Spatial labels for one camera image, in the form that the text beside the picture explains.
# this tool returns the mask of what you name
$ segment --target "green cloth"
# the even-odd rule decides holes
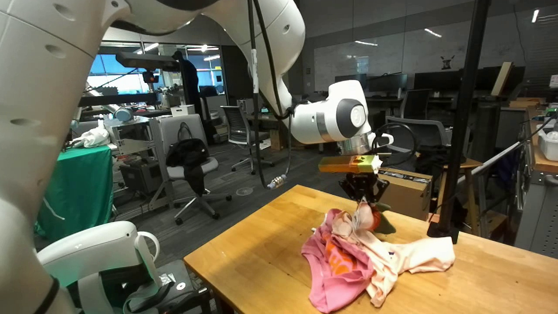
[[[106,224],[111,215],[111,196],[111,152],[107,147],[60,152],[34,231],[39,238],[57,241]],[[45,208],[45,201],[64,220],[55,219]]]

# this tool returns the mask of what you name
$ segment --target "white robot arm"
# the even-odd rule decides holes
[[[261,0],[261,13],[275,74],[257,23],[252,74],[273,110],[285,112],[292,103],[280,77],[301,51],[303,21],[292,0]],[[106,28],[119,21],[168,34],[198,14],[219,23],[252,60],[245,0],[0,0],[0,313],[74,313],[36,259],[32,222]],[[289,119],[297,142],[350,140],[344,152],[353,154],[369,144],[365,117],[362,91],[344,83]]]

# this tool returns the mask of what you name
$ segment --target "robotic workstation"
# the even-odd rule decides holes
[[[249,60],[252,77],[259,79],[255,88],[273,112],[289,114],[283,124],[290,123],[297,142],[337,142],[344,156],[367,151],[372,133],[358,84],[337,83],[325,102],[292,107],[280,77],[301,51],[301,16],[292,0],[252,4],[268,35],[273,74],[268,53],[250,48],[249,39],[255,48],[264,46],[257,23],[249,37],[247,0],[0,0],[0,74],[4,83],[0,84],[0,313],[76,313],[62,285],[79,281],[86,287],[83,280],[118,267],[153,271],[142,238],[130,224],[69,236],[38,255],[32,250],[41,196],[107,27],[161,35],[207,16]],[[55,274],[74,278],[51,280]],[[160,287],[156,278],[149,285],[151,292]],[[111,308],[99,297],[102,290],[93,292],[92,311],[85,313]]]

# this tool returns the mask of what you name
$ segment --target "pink cloth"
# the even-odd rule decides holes
[[[367,292],[374,308],[381,308],[400,273],[446,271],[453,266],[454,253],[449,238],[419,240],[409,245],[388,245],[376,240],[367,229],[371,210],[358,205],[353,215],[339,210],[325,213],[324,224],[303,245],[301,255],[311,273],[310,302],[320,313],[332,313],[350,304],[360,292]],[[341,250],[341,259],[351,257],[353,264],[330,260],[330,247]]]

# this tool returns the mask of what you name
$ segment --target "fabric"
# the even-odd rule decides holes
[[[43,199],[34,231],[48,241],[109,222],[113,210],[109,149],[90,147],[60,152]]]
[[[400,273],[433,273],[453,266],[449,238],[388,245],[369,227],[372,213],[358,203],[353,215],[339,210],[325,213],[324,224],[303,245],[311,274],[310,302],[320,313],[348,306],[364,290],[374,308],[381,308]]]

